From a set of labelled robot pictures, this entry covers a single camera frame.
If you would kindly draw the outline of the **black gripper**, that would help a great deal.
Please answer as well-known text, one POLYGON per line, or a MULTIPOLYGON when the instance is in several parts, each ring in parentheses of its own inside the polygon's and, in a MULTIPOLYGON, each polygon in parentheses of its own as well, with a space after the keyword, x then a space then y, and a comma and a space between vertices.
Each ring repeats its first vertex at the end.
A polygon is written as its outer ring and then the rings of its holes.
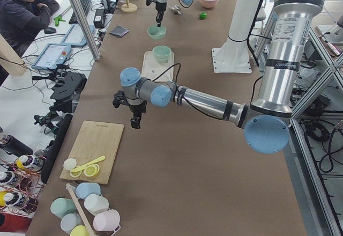
POLYGON ((167 0, 146 0, 147 6, 149 6, 151 3, 155 3, 155 9, 157 11, 156 23, 157 27, 161 27, 163 15, 167 7, 167 0))
POLYGON ((140 129, 140 120, 142 113, 146 113, 147 101, 137 99, 130 99, 123 90, 119 90, 114 94, 113 107, 119 108, 120 105, 128 106, 133 113, 133 118, 130 119, 131 127, 133 129, 140 129))

